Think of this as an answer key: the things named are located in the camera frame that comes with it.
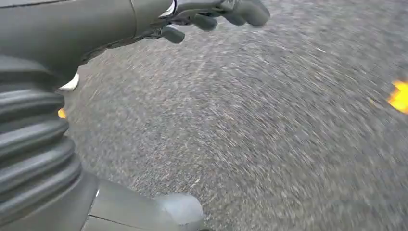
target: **gloved hand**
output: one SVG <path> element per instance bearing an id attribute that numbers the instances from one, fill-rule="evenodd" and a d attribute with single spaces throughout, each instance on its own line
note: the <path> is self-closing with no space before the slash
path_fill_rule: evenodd
<path id="1" fill-rule="evenodd" d="M 223 16 L 230 23 L 242 26 L 263 26 L 270 14 L 259 0 L 175 0 L 174 4 L 152 24 L 152 29 L 141 37 L 147 39 L 166 38 L 180 43 L 184 33 L 172 25 L 196 25 L 204 31 L 216 28 L 216 17 Z"/>

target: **asphalt road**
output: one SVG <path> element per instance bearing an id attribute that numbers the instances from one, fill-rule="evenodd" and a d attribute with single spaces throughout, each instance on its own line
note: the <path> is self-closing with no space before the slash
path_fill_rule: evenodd
<path id="1" fill-rule="evenodd" d="M 219 231 L 408 230 L 406 0 L 267 0 L 80 69 L 67 97 L 84 166 L 143 195 L 200 198 Z"/>

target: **gray asphalt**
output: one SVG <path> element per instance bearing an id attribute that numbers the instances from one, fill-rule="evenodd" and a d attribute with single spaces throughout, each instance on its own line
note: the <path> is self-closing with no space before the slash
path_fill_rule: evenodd
<path id="1" fill-rule="evenodd" d="M 406 0 L 267 0 L 262 29 L 183 28 L 80 69 L 84 166 L 139 193 L 191 193 L 219 231 L 408 230 Z"/>

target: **gray glove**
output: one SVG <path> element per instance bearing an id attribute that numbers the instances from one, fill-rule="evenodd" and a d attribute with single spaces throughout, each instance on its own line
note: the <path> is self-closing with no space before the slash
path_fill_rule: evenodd
<path id="1" fill-rule="evenodd" d="M 172 25 L 193 24 L 202 30 L 211 31 L 216 28 L 216 18 L 219 16 L 237 26 L 245 23 L 263 26 L 270 14 L 259 0 L 175 0 L 169 10 L 152 24 L 152 30 L 146 31 L 141 37 L 164 37 L 171 42 L 180 43 L 185 35 Z"/>

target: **orange light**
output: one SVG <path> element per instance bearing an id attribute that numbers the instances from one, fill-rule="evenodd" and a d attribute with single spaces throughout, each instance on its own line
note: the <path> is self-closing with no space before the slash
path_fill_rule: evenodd
<path id="1" fill-rule="evenodd" d="M 395 90 L 388 102 L 400 112 L 408 114 L 408 82 L 395 81 Z"/>
<path id="2" fill-rule="evenodd" d="M 61 108 L 60 110 L 58 110 L 58 116 L 59 116 L 61 119 L 66 119 L 66 113 L 65 113 L 65 110 L 64 110 L 63 108 Z"/>

